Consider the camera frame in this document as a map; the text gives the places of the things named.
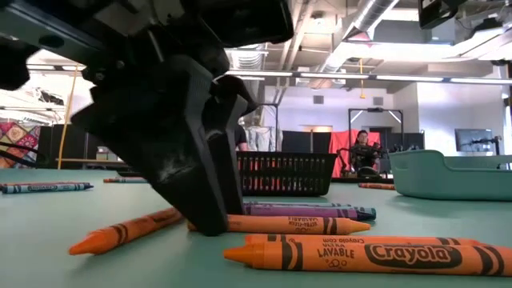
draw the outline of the black plastic basket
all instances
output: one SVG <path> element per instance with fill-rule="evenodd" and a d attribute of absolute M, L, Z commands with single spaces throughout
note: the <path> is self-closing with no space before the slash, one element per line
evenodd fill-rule
<path fill-rule="evenodd" d="M 336 154 L 237 152 L 244 196 L 322 196 Z"/>

